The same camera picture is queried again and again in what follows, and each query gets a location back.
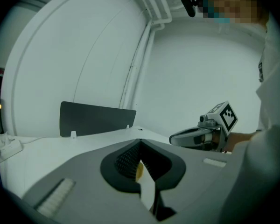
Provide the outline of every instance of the yellow object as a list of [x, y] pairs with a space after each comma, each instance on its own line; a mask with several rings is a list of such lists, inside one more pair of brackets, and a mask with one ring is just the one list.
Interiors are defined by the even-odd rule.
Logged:
[[139, 163], [136, 172], [136, 182], [142, 177], [143, 175], [143, 164]]

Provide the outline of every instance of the power strip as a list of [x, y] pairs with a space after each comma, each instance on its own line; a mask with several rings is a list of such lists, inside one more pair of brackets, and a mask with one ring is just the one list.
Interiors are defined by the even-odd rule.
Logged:
[[10, 144], [0, 147], [0, 163], [22, 150], [23, 147], [18, 140], [13, 140]]

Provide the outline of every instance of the pipe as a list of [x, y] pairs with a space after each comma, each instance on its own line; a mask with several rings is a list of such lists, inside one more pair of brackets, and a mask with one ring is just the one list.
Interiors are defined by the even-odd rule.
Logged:
[[144, 58], [143, 58], [143, 63], [142, 63], [141, 69], [139, 71], [139, 76], [138, 76], [138, 80], [137, 80], [136, 87], [135, 87], [134, 97], [132, 100], [132, 110], [137, 110], [137, 105], [139, 103], [140, 94], [141, 94], [142, 86], [144, 83], [145, 73], [146, 73], [146, 70], [148, 67], [151, 51], [152, 51], [153, 44], [154, 44], [154, 35], [155, 35], [155, 30], [153, 30], [150, 33], [150, 36], [149, 36], [149, 39], [147, 42], [147, 46], [146, 46], [146, 50], [145, 50], [145, 54], [144, 54]]
[[143, 50], [145, 49], [145, 45], [146, 45], [148, 37], [149, 37], [151, 25], [152, 25], [152, 20], [150, 20], [149, 23], [147, 24], [147, 26], [145, 27], [143, 35], [139, 42], [138, 48], [136, 50], [136, 54], [133, 59], [133, 63], [131, 65], [131, 68], [130, 68], [130, 71], [129, 71], [129, 74], [128, 74], [128, 77], [126, 80], [126, 84], [125, 84], [124, 91], [123, 91], [123, 94], [121, 97], [119, 108], [126, 109], [128, 106], [130, 97], [132, 96], [133, 85], [135, 83], [135, 79], [136, 79], [136, 75], [137, 75], [136, 72], [137, 72], [137, 69], [139, 69], [141, 66], [142, 54], [143, 54]]
[[161, 24], [161, 23], [170, 23], [170, 22], [172, 22], [172, 15], [171, 15], [170, 8], [168, 6], [167, 0], [161, 0], [161, 2], [162, 2], [162, 5], [164, 6], [165, 13], [166, 13], [168, 18], [156, 20], [156, 21], [153, 22], [153, 24]]
[[155, 0], [149, 0], [149, 1], [150, 1], [151, 5], [153, 6], [153, 9], [154, 9], [154, 12], [155, 12], [157, 18], [161, 19], [162, 18], [161, 12], [159, 10], [159, 7], [158, 7], [156, 1]]
[[148, 11], [148, 14], [149, 14], [150, 18], [152, 18], [153, 15], [151, 14], [150, 9], [148, 8], [148, 5], [147, 5], [146, 1], [145, 0], [142, 0], [142, 1], [144, 3], [144, 6], [146, 7], [146, 10]]
[[[153, 18], [153, 15], [151, 14], [150, 9], [149, 9], [146, 1], [145, 0], [142, 0], [142, 1], [144, 3], [144, 6], [146, 7], [146, 10], [148, 11], [148, 14], [149, 14], [150, 18]], [[150, 1], [151, 4], [154, 4], [154, 7], [153, 7], [154, 8], [154, 12], [156, 13], [158, 19], [160, 19], [161, 18], [161, 13], [160, 13], [159, 7], [157, 6], [155, 0], [149, 0], [149, 1]], [[156, 31], [160, 31], [160, 30], [163, 30], [164, 28], [165, 28], [165, 25], [164, 24], [160, 24], [160, 27], [156, 28], [155, 30]]]

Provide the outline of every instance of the white wall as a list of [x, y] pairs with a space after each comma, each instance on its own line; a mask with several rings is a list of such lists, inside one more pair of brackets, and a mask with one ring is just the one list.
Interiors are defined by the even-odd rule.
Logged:
[[[31, 39], [18, 44], [28, 46], [17, 60], [10, 94], [4, 86], [12, 84], [3, 77], [1, 97], [11, 104], [5, 123], [14, 135], [59, 136], [62, 101], [119, 107], [146, 25], [134, 0], [67, 0], [51, 12], [54, 1], [31, 20], [33, 25], [43, 16]], [[7, 69], [17, 61], [9, 59]]]
[[255, 132], [263, 42], [218, 24], [179, 21], [156, 34], [136, 124], [164, 136], [196, 126], [199, 116], [228, 100], [234, 132]]
[[23, 7], [13, 7], [6, 15], [0, 26], [0, 68], [5, 68], [17, 38], [35, 14]]

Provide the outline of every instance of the white ceiling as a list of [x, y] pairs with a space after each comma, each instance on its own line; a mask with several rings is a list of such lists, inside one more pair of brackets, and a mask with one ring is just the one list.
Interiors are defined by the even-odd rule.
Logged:
[[[137, 2], [142, 7], [143, 10], [146, 9], [142, 0], [137, 0]], [[146, 2], [148, 4], [148, 6], [150, 7], [150, 10], [152, 11], [152, 14], [154, 15], [151, 4], [149, 3], [148, 0], [146, 0]], [[165, 11], [164, 11], [163, 5], [161, 4], [161, 1], [156, 0], [156, 2], [158, 4], [158, 7], [159, 7], [161, 13], [162, 13], [162, 17], [166, 18]], [[178, 5], [182, 4], [181, 0], [167, 0], [167, 3], [169, 5], [169, 7], [175, 7], [175, 6], [178, 6]], [[182, 7], [181, 9], [178, 9], [178, 10], [171, 11], [171, 14], [172, 14], [172, 17], [173, 17], [173, 21], [187, 20], [189, 22], [191, 22], [191, 21], [210, 22], [210, 20], [207, 20], [207, 19], [203, 18], [202, 13], [196, 13], [195, 18], [189, 17], [187, 12], [186, 12], [186, 9], [184, 7]], [[265, 35], [266, 35], [265, 30], [258, 25], [231, 24], [231, 27], [240, 29], [243, 32], [246, 32], [246, 33], [248, 33], [249, 35], [252, 35], [252, 36], [256, 36], [257, 38], [259, 38], [261, 40], [264, 40]]]

